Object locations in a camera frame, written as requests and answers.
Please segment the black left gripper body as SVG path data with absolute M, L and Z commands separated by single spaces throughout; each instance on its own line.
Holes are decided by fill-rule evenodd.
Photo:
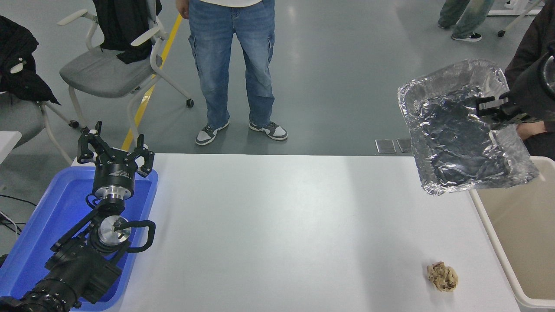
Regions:
M 94 189 L 105 186 L 122 186 L 133 189 L 137 164 L 127 152 L 119 149 L 101 150 L 96 152 Z

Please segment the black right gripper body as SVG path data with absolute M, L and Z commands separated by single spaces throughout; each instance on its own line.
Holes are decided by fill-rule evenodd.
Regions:
M 529 66 L 511 87 L 512 101 L 528 115 L 551 119 L 551 56 Z

